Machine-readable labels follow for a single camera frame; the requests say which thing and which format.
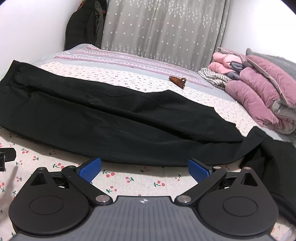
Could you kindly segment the black pants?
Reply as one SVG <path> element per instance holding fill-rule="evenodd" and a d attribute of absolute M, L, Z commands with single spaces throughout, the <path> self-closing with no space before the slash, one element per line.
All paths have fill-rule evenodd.
<path fill-rule="evenodd" d="M 1 80 L 1 126 L 103 161 L 150 166 L 229 164 L 253 148 L 213 108 L 173 91 L 144 93 L 55 75 L 14 61 Z"/>

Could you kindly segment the cherry print bed sheet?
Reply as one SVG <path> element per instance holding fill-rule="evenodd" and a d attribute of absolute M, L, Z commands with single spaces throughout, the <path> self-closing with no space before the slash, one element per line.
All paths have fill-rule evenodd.
<path fill-rule="evenodd" d="M 253 128 L 243 137 L 213 108 L 170 90 L 142 93 L 68 78 L 13 62 L 1 81 L 1 126 L 31 140 L 104 161 L 150 166 L 228 164 L 245 158 L 232 185 L 187 192 L 188 204 L 169 197 L 118 197 L 96 201 L 98 189 L 77 169 L 33 174 L 17 194 L 9 218 L 18 236 L 80 240 L 165 240 L 243 237 L 270 227 L 276 212 L 295 223 L 291 177 L 278 164 L 295 160 L 290 143 Z"/>

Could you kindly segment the black folded garment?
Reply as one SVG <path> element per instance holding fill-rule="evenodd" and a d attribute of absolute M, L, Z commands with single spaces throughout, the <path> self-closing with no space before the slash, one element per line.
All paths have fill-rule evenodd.
<path fill-rule="evenodd" d="M 248 133 L 247 153 L 240 167 L 252 168 L 265 185 L 280 215 L 295 225 L 295 146 L 274 140 L 258 127 Z"/>

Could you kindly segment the striped folded garment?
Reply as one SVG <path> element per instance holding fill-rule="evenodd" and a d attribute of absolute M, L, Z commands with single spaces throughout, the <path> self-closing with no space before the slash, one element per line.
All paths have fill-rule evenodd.
<path fill-rule="evenodd" d="M 210 84 L 222 90 L 224 90 L 226 87 L 226 84 L 229 81 L 231 81 L 231 79 L 228 76 L 224 74 L 216 73 L 208 68 L 201 68 L 198 71 L 198 74 L 202 78 L 207 80 Z"/>

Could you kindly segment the brown hair claw clip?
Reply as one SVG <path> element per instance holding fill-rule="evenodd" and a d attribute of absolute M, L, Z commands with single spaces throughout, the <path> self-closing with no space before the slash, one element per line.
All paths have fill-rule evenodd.
<path fill-rule="evenodd" d="M 177 85 L 181 89 L 185 88 L 186 81 L 187 81 L 186 78 L 177 78 L 177 77 L 174 77 L 174 76 L 170 76 L 169 80 L 170 80 L 170 82 L 174 83 L 175 85 Z"/>

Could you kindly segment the pink folded quilt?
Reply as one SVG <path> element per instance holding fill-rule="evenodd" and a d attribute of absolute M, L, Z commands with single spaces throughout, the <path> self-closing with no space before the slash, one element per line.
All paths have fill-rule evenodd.
<path fill-rule="evenodd" d="M 295 131 L 295 77 L 292 68 L 256 55 L 247 55 L 238 80 L 225 91 L 238 101 L 260 126 L 289 135 Z"/>

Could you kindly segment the grey folded garment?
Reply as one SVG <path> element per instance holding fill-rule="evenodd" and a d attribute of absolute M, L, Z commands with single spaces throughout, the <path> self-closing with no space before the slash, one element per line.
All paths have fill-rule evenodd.
<path fill-rule="evenodd" d="M 239 80 L 240 72 L 245 68 L 245 66 L 238 62 L 231 62 L 229 67 L 231 71 L 226 73 L 226 76 L 233 80 Z"/>

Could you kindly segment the pink striped blanket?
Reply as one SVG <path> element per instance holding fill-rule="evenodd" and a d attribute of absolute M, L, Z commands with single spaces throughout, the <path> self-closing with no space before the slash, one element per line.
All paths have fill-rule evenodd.
<path fill-rule="evenodd" d="M 209 89 L 212 88 L 208 82 L 204 81 L 201 76 L 194 71 L 132 54 L 102 50 L 90 44 L 78 45 L 70 50 L 56 54 L 55 58 L 113 64 L 166 76 L 173 76 L 177 78 L 184 77 L 188 83 L 203 86 Z"/>

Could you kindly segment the grey pillow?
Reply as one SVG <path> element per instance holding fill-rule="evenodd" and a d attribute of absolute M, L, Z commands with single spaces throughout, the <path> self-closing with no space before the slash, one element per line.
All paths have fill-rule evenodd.
<path fill-rule="evenodd" d="M 248 55 L 258 56 L 258 57 L 261 57 L 265 60 L 268 60 L 269 62 L 277 65 L 282 70 L 284 70 L 293 79 L 295 79 L 295 77 L 296 77 L 296 64 L 285 59 L 285 58 L 257 53 L 257 52 L 252 51 L 250 48 L 246 49 L 246 56 L 248 56 Z"/>

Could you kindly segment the black hanging jacket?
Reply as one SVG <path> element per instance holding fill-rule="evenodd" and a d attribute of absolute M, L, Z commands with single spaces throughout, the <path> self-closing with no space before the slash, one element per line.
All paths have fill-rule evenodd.
<path fill-rule="evenodd" d="M 64 50 L 80 44 L 92 44 L 100 48 L 106 13 L 107 0 L 81 1 L 67 23 Z"/>

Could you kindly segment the grey star-patterned curtain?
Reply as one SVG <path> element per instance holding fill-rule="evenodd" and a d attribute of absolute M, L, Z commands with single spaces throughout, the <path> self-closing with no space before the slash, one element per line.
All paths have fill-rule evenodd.
<path fill-rule="evenodd" d="M 197 71 L 220 47 L 230 1 L 109 1 L 101 47 Z"/>

